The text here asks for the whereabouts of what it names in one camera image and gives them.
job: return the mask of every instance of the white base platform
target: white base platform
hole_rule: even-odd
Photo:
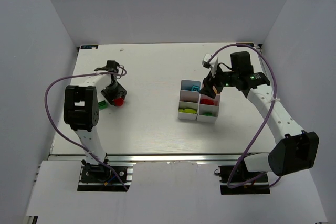
[[[81,49],[74,74],[91,73],[116,60],[128,74],[120,79],[128,94],[121,108],[109,106],[100,113],[97,131],[108,154],[206,154],[242,153],[262,123],[254,106],[235,88],[226,88],[220,99],[215,124],[181,121],[177,118],[181,80],[203,81],[209,70],[202,67],[206,53],[213,54],[226,43],[99,45]],[[230,64],[230,54],[249,51],[255,72],[262,71],[259,58],[248,48],[231,47],[219,54]],[[80,84],[85,78],[73,79]],[[78,140],[61,116],[59,128]],[[251,152],[269,152],[275,146],[265,127]],[[59,135],[52,154],[83,154],[82,149]]]
[[[216,164],[137,163],[127,193],[77,192],[80,166],[43,161],[27,210],[37,224],[326,221],[307,170],[282,178],[270,195],[221,195]]]

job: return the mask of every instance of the red object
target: red object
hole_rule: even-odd
[[[215,105],[214,101],[209,100],[209,99],[201,99],[201,104],[204,104],[204,105],[212,105],[212,106]]]
[[[114,103],[117,107],[120,107],[124,104],[124,99],[122,99],[121,97],[117,98],[114,100]]]

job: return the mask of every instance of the gray wall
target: gray wall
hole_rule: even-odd
[[[311,174],[331,223],[336,223],[335,42],[336,0],[287,0],[264,44],[282,102],[320,137]]]
[[[286,0],[51,0],[76,45],[263,42]]]
[[[76,49],[50,0],[0,0],[0,223],[22,223],[53,139],[43,96],[72,72]],[[50,94],[53,115],[61,86]]]

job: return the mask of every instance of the red cap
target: red cap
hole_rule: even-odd
[[[117,98],[114,100],[114,103],[117,107],[120,107],[124,104],[124,99],[122,99],[121,97]]]

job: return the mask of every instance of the green object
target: green object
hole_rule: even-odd
[[[190,114],[197,114],[197,110],[196,109],[190,109],[190,108],[185,108],[185,109],[180,109],[179,108],[179,112],[190,113]]]
[[[98,102],[98,108],[100,110],[105,109],[108,107],[108,103],[106,101]]]
[[[206,116],[213,116],[211,112],[205,112],[203,115],[206,115]]]

